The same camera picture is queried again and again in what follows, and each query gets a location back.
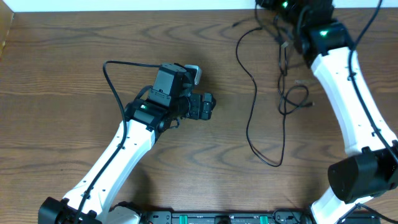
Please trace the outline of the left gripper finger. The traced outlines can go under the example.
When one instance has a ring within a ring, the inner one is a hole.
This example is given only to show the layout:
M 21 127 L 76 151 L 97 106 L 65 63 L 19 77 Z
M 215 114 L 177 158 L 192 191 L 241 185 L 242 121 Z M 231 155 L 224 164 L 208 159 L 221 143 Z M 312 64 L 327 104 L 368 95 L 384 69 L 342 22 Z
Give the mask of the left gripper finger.
M 204 93 L 203 106 L 204 109 L 213 109 L 216 106 L 216 100 L 211 93 Z
M 213 110 L 213 105 L 210 102 L 203 102 L 201 108 L 201 115 L 200 119 L 202 120 L 209 120 L 211 118 L 211 113 Z

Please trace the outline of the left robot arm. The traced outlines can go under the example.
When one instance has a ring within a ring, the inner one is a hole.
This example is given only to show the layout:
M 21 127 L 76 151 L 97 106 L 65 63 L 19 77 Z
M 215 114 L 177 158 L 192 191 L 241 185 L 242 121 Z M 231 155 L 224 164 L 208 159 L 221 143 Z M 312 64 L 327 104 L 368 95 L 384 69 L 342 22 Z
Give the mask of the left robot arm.
M 153 85 L 145 86 L 121 110 L 119 128 L 93 167 L 61 200 L 47 198 L 39 223 L 139 223 L 142 213 L 130 204 L 113 205 L 133 168 L 160 135 L 181 119 L 209 120 L 216 105 L 210 93 L 194 93 L 202 70 L 197 65 L 162 63 Z

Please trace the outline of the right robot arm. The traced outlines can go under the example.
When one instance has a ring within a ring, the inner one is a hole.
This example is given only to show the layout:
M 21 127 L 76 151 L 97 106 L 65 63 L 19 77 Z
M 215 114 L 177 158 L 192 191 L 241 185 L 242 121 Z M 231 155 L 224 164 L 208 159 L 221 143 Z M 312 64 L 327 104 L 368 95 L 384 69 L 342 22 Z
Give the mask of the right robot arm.
M 321 83 L 339 122 L 346 159 L 328 168 L 329 188 L 310 207 L 312 223 L 342 223 L 397 187 L 397 137 L 363 78 L 354 41 L 331 1 L 259 1 L 292 25 L 297 51 Z

